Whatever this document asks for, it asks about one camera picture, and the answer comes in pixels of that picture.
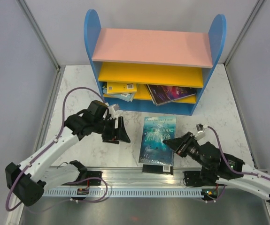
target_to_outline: children's bookshelf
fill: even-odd
[[[85,48],[100,91],[120,109],[192,115],[224,48],[226,19],[217,15],[208,33],[101,28],[94,9],[84,23]],[[137,83],[132,102],[103,94],[104,82]],[[196,88],[195,96],[156,106],[145,84]]]

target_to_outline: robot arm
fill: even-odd
[[[13,192],[24,205],[31,206],[47,190],[68,182],[83,180],[86,177],[87,169],[78,161],[72,161],[56,170],[48,170],[48,168],[67,149],[92,132],[101,134],[103,142],[130,143],[124,128],[123,117],[118,117],[118,128],[115,128],[116,119],[110,117],[108,106],[97,100],[92,101],[88,109],[69,116],[64,122],[62,134],[58,139],[55,137],[20,164],[10,163],[6,167],[8,188],[13,186],[22,169],[28,166]],[[44,152],[43,156],[31,164],[31,161],[49,145],[49,149]]]
[[[201,124],[197,125],[198,134],[204,132]],[[189,156],[202,168],[199,172],[199,179],[203,185],[230,185],[247,192],[250,192],[270,203],[270,175],[246,165],[244,161],[233,155],[223,153],[219,139],[219,149],[207,142],[203,145],[197,143],[199,137],[188,132],[184,136],[164,140],[163,143],[169,146],[180,157]],[[189,173],[185,178],[188,185],[194,177]]]

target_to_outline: barcode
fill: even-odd
[[[169,165],[164,165],[163,166],[163,172],[169,172],[170,173],[170,166]]]
[[[134,85],[133,84],[128,84],[127,85],[127,89],[133,89],[134,88]]]

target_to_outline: white wall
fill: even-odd
[[[228,72],[256,162],[270,172],[270,0],[255,18]]]
[[[0,0],[0,225],[5,167],[28,157],[38,136],[55,68],[15,0]]]
[[[223,63],[257,0],[26,0],[56,59],[62,65],[89,64],[84,18],[96,9],[102,27],[208,32],[225,14]]]

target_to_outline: book cover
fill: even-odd
[[[163,140],[175,138],[175,116],[145,117],[139,163],[173,165],[173,150]]]
[[[134,93],[137,92],[137,85],[134,83],[107,82],[108,94]]]
[[[135,95],[135,93],[108,94],[107,89],[105,89],[105,88],[102,90],[102,92],[104,94],[110,95],[114,98],[119,98],[119,99],[127,101],[127,102],[131,102],[134,99],[134,95]]]
[[[147,85],[155,105],[163,105],[196,94],[195,88]]]

